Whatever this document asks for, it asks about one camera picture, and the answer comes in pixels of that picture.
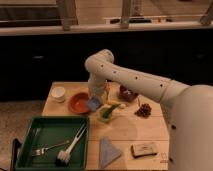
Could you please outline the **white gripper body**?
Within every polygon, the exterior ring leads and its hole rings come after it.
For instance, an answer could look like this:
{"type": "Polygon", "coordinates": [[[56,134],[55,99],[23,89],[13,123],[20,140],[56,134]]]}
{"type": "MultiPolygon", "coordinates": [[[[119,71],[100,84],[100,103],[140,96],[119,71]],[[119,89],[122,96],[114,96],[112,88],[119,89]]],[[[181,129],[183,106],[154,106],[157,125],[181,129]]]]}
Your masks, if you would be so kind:
{"type": "Polygon", "coordinates": [[[101,99],[104,93],[106,92],[106,83],[105,82],[97,83],[89,80],[88,91],[91,97],[101,99]]]}

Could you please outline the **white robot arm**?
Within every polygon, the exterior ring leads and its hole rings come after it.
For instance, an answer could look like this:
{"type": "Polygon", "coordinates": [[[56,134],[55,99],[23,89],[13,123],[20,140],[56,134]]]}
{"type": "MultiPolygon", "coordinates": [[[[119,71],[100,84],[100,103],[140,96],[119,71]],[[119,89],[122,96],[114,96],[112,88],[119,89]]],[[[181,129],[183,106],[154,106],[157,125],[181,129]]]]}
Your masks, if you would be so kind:
{"type": "Polygon", "coordinates": [[[117,82],[169,111],[168,171],[213,171],[213,86],[187,85],[114,64],[103,49],[85,61],[89,90],[117,82]]]}

